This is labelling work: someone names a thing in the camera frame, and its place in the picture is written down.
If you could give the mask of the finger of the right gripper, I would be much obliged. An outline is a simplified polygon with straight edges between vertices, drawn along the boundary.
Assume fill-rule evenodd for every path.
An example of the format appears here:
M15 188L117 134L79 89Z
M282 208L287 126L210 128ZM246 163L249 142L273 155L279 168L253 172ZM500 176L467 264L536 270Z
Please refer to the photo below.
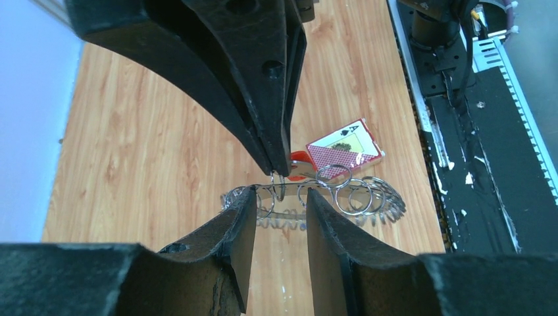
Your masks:
M306 49L306 1L185 1L230 64L265 174L291 172L290 123Z
M227 57L182 1L66 1L72 29L186 93L231 132L266 174L272 164Z

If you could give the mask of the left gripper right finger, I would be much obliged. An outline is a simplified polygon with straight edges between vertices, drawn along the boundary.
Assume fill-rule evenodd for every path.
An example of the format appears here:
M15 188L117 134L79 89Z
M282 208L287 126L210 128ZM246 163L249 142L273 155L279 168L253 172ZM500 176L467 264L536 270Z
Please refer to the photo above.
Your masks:
M398 250L310 193L315 315L556 315L557 256Z

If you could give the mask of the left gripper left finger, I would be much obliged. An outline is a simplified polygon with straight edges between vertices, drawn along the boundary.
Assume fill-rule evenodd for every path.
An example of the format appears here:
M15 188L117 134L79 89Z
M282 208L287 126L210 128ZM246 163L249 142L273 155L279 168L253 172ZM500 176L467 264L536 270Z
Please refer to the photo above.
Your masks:
M2 315L239 315L247 309L257 196L151 251L141 244L1 245Z

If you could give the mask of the metal disc with keyrings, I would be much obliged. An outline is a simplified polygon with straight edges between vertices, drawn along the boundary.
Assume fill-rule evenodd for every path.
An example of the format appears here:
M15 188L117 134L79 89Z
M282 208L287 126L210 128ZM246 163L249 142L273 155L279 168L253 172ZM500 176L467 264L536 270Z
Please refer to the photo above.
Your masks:
M401 194L376 176L354 177L347 167L327 165L301 180L271 176L268 184L254 184L257 226L306 230L309 194L353 224L363 227L396 223L407 212Z

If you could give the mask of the red tag key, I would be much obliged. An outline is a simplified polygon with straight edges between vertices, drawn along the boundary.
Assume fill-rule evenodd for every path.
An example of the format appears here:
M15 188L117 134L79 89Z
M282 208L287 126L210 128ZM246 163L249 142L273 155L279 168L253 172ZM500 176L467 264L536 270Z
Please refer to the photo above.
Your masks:
M306 151L300 150L291 152L290 159L292 169L288 176L288 180L302 181L308 178L315 178L317 169Z

